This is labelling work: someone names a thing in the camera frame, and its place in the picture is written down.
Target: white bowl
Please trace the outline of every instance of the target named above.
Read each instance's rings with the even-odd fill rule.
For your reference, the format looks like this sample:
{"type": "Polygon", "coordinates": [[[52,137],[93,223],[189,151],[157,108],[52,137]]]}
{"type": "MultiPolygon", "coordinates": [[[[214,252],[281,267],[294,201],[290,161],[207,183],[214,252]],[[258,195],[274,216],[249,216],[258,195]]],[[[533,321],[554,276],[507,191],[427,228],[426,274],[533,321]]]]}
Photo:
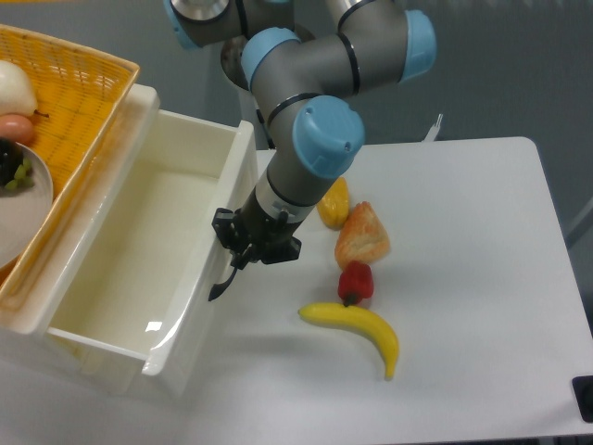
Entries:
{"type": "Polygon", "coordinates": [[[0,191],[0,271],[15,260],[43,225],[54,198],[47,166],[30,148],[22,146],[31,160],[34,186],[15,192],[0,191]]]}

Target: red pepper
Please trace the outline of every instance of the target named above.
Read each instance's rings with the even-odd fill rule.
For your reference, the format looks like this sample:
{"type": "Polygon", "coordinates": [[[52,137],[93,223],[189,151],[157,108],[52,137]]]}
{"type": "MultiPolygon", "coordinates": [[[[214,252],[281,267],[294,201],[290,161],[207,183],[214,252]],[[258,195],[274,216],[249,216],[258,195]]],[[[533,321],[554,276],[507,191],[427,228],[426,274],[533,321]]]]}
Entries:
{"type": "Polygon", "coordinates": [[[374,291],[371,267],[359,261],[351,261],[340,275],[337,295],[344,301],[344,306],[359,304],[369,299],[374,291]]]}

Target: toy fruit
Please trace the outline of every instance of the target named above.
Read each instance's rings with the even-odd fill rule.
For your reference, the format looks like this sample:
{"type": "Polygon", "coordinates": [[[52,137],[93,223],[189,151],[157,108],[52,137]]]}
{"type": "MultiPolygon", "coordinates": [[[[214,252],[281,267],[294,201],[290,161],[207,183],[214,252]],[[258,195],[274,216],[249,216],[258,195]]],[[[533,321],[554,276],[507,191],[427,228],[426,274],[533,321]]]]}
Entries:
{"type": "Polygon", "coordinates": [[[340,303],[311,303],[298,314],[312,324],[353,329],[369,337],[381,352],[385,362],[385,379],[391,379],[399,356],[399,341],[392,327],[375,312],[340,303]]]}
{"type": "Polygon", "coordinates": [[[28,118],[19,114],[0,116],[0,137],[26,145],[34,136],[33,124],[28,118]]]}
{"type": "Polygon", "coordinates": [[[337,295],[344,301],[344,306],[359,304],[372,297],[373,292],[371,266],[359,261],[349,262],[337,286],[337,295]]]}
{"type": "Polygon", "coordinates": [[[31,80],[21,67],[0,60],[0,116],[31,116],[37,109],[37,98],[31,80]]]}
{"type": "Polygon", "coordinates": [[[13,191],[31,186],[30,170],[31,161],[23,156],[20,145],[0,137],[0,187],[13,191]]]}
{"type": "Polygon", "coordinates": [[[384,257],[391,249],[389,235],[369,202],[364,201],[350,216],[335,243],[335,260],[344,270],[351,261],[371,263],[384,257]]]}
{"type": "Polygon", "coordinates": [[[321,201],[317,203],[317,211],[323,223],[329,228],[342,228],[350,212],[348,186],[343,176],[335,180],[321,201]]]}

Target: wicker basket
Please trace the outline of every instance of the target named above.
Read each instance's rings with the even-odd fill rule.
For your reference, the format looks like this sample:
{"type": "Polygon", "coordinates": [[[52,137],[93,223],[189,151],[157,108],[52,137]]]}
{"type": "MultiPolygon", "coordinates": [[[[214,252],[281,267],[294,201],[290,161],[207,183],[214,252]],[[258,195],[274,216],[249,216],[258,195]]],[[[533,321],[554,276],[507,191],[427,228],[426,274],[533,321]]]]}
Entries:
{"type": "Polygon", "coordinates": [[[5,25],[0,25],[0,59],[25,70],[38,111],[49,115],[32,117],[35,139],[29,147],[47,164],[55,190],[44,225],[14,267],[0,271],[0,307],[15,310],[20,302],[9,302],[11,290],[21,285],[19,276],[34,263],[39,247],[68,209],[139,67],[86,46],[5,25]]]}

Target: yellow banana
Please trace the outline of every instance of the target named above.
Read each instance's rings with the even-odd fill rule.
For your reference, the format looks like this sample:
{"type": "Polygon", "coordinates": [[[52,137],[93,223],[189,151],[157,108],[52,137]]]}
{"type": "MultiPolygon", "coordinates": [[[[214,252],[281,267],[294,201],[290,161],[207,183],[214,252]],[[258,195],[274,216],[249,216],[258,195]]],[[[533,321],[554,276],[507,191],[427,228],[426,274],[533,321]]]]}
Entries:
{"type": "Polygon", "coordinates": [[[373,311],[358,306],[345,307],[341,303],[311,303],[298,314],[312,324],[352,328],[369,337],[381,352],[385,362],[385,379],[391,379],[399,355],[397,335],[383,318],[373,311]]]}

